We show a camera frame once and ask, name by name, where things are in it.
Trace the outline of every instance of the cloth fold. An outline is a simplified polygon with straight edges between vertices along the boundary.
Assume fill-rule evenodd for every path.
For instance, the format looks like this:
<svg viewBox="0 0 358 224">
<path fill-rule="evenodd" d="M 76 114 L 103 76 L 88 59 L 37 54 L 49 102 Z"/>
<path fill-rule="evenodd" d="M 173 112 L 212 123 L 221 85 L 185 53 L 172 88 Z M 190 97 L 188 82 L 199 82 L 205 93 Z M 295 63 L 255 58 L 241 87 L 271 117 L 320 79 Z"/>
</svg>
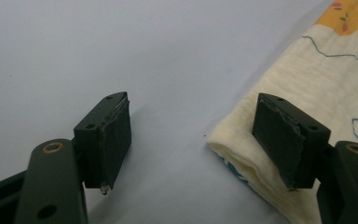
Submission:
<svg viewBox="0 0 358 224">
<path fill-rule="evenodd" d="M 358 142 L 358 1 L 333 2 L 213 130 L 207 145 L 292 223 L 321 223 L 316 191 L 290 191 L 252 136 L 257 95 L 280 96 L 332 131 L 329 143 Z"/>
</svg>

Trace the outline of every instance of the dark green plastic part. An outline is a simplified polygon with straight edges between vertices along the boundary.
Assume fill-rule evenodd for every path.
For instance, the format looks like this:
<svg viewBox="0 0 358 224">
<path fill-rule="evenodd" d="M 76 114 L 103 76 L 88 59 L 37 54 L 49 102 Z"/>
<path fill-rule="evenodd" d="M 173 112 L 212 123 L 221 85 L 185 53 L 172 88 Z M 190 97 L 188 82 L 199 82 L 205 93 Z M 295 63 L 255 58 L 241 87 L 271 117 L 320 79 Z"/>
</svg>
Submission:
<svg viewBox="0 0 358 224">
<path fill-rule="evenodd" d="M 283 98 L 260 93 L 253 135 L 289 189 L 312 188 L 315 156 L 327 147 L 329 129 Z"/>
<path fill-rule="evenodd" d="M 55 139 L 39 145 L 31 155 L 14 223 L 87 222 L 71 141 Z"/>
<path fill-rule="evenodd" d="M 131 145 L 129 105 L 126 92 L 106 96 L 75 126 L 86 188 L 113 188 Z"/>
</svg>

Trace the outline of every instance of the white cloth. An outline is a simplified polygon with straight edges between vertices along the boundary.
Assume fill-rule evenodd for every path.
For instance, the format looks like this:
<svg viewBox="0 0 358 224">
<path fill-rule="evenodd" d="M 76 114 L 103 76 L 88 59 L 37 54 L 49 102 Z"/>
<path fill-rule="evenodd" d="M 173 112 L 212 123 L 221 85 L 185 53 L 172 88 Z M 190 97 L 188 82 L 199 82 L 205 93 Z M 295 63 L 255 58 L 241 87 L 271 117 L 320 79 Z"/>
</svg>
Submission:
<svg viewBox="0 0 358 224">
<path fill-rule="evenodd" d="M 252 136 L 257 95 L 280 96 L 337 141 L 358 142 L 358 1 L 335 1 L 213 130 L 207 145 L 292 223 L 320 223 L 313 189 L 289 191 Z"/>
</svg>

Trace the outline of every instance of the black plastic arm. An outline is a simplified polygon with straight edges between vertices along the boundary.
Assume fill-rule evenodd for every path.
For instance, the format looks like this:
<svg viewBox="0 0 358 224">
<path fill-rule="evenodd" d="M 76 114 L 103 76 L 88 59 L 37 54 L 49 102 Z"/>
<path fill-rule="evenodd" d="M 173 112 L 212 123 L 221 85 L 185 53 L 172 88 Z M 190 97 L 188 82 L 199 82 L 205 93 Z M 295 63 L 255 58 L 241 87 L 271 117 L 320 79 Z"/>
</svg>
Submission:
<svg viewBox="0 0 358 224">
<path fill-rule="evenodd" d="M 106 194 L 131 145 L 126 92 L 104 97 L 75 138 L 36 147 L 29 167 L 0 182 L 0 223 L 87 223 L 83 182 Z"/>
<path fill-rule="evenodd" d="M 358 223 L 358 143 L 330 146 L 329 129 L 283 98 L 265 93 L 258 96 L 253 135 L 287 188 L 312 188 L 319 179 L 323 223 Z"/>
</svg>

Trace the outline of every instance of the gray table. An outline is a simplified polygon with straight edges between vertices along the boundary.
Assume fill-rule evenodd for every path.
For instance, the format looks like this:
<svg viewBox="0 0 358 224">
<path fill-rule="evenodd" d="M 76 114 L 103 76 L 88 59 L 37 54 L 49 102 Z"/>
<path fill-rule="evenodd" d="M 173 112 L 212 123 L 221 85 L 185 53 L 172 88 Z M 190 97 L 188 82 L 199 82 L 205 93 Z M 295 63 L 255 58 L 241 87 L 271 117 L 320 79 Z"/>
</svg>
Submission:
<svg viewBox="0 0 358 224">
<path fill-rule="evenodd" d="M 131 150 L 90 223 L 286 223 L 205 140 L 329 3 L 0 2 L 0 180 L 127 91 Z"/>
</svg>

